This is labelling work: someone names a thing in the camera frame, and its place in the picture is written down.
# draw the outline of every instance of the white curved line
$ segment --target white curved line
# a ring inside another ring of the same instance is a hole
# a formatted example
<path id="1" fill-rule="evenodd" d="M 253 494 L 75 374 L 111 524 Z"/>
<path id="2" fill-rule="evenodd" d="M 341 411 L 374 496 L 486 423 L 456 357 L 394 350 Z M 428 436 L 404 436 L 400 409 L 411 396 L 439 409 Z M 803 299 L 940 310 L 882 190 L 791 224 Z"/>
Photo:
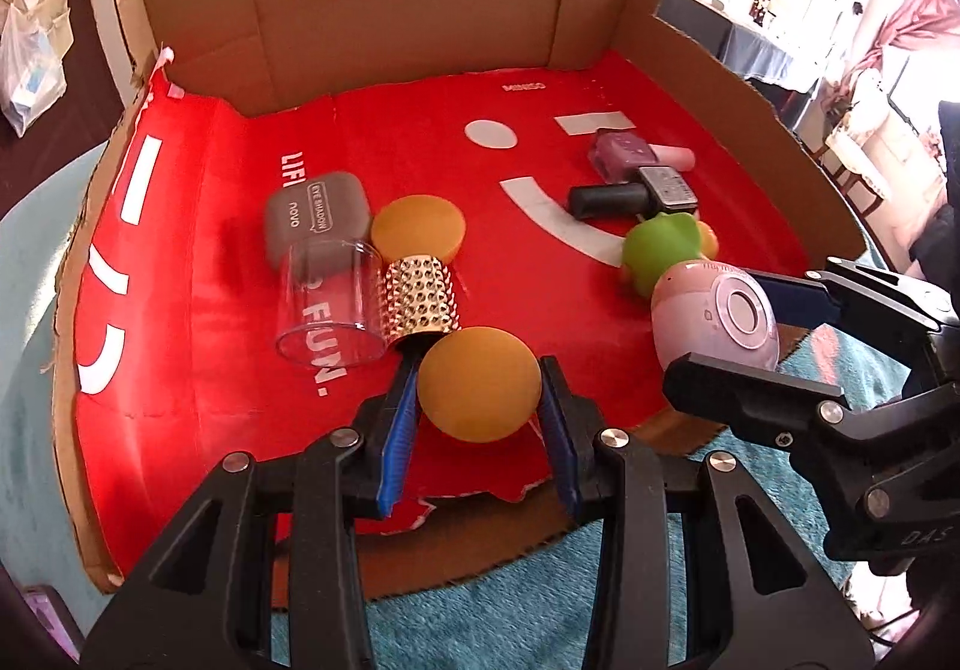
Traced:
<path id="1" fill-rule="evenodd" d="M 90 268 L 93 269 L 96 278 L 111 291 L 119 293 L 121 296 L 127 295 L 127 283 L 130 281 L 130 275 L 118 272 L 104 261 L 104 257 L 97 252 L 93 243 L 90 243 Z"/>
<path id="2" fill-rule="evenodd" d="M 126 331 L 117 329 L 107 323 L 107 336 L 104 337 L 104 348 L 100 350 L 97 360 L 89 366 L 77 364 L 77 373 L 80 375 L 80 390 L 83 393 L 100 393 L 109 385 L 123 355 L 123 342 Z"/>
<path id="3" fill-rule="evenodd" d="M 529 219 L 553 238 L 608 267 L 619 267 L 623 238 L 579 220 L 544 193 L 533 177 L 504 180 L 500 186 Z"/>
<path id="4" fill-rule="evenodd" d="M 150 177 L 154 173 L 160 144 L 162 142 L 155 136 L 145 136 L 140 154 L 133 165 L 133 174 L 130 175 L 127 194 L 123 198 L 123 207 L 120 210 L 120 219 L 132 226 L 140 222 L 143 200 L 147 197 L 147 187 L 150 186 Z"/>

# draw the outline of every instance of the white rectangle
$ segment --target white rectangle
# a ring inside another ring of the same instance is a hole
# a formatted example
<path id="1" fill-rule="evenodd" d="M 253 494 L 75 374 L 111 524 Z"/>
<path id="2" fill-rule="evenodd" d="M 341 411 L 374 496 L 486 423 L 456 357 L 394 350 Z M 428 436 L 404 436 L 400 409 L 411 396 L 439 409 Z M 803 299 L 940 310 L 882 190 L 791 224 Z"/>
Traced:
<path id="1" fill-rule="evenodd" d="M 554 119 L 570 136 L 594 134 L 598 128 L 625 131 L 636 127 L 623 112 L 586 112 L 584 115 L 563 115 Z"/>
<path id="2" fill-rule="evenodd" d="M 143 139 L 140 154 L 133 165 L 133 174 L 130 175 L 130 184 L 127 185 L 127 194 L 123 198 L 123 207 L 120 210 L 120 219 L 132 226 L 139 224 L 140 213 L 143 211 L 143 202 L 147 197 L 147 187 L 150 186 L 150 177 L 154 173 L 154 164 L 157 155 L 160 155 L 160 139 L 147 136 Z"/>

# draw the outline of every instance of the pink fabric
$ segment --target pink fabric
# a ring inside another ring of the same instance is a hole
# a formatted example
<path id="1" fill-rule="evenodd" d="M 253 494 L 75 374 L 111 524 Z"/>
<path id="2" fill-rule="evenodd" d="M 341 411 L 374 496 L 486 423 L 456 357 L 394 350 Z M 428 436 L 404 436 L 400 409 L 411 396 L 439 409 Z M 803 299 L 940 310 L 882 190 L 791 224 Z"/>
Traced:
<path id="1" fill-rule="evenodd" d="M 883 48 L 918 50 L 931 46 L 960 47 L 960 4 L 956 0 L 904 0 L 880 26 L 862 61 L 844 76 L 831 101 L 849 95 L 857 72 L 882 68 Z"/>

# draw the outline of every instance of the green ball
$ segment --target green ball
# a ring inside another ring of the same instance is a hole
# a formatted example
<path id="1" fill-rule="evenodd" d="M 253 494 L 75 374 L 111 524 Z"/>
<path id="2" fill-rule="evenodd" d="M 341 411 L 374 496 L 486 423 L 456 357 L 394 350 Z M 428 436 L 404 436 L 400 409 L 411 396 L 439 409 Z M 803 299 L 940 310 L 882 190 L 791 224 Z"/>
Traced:
<path id="1" fill-rule="evenodd" d="M 702 258 L 700 240 L 697 219 L 688 213 L 660 213 L 635 225 L 623 240 L 623 265 L 635 291 L 649 299 L 667 269 Z"/>

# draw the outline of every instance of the pink egg-shaped device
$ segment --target pink egg-shaped device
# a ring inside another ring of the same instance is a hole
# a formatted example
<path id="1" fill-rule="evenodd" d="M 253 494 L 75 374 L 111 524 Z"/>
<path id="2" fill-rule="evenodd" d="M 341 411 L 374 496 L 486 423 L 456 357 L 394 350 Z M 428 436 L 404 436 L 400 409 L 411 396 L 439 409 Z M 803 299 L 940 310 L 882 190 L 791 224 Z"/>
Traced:
<path id="1" fill-rule="evenodd" d="M 676 264 L 656 283 L 650 306 L 664 369 L 687 353 L 776 367 L 779 339 L 770 300 L 742 269 L 715 261 Z"/>

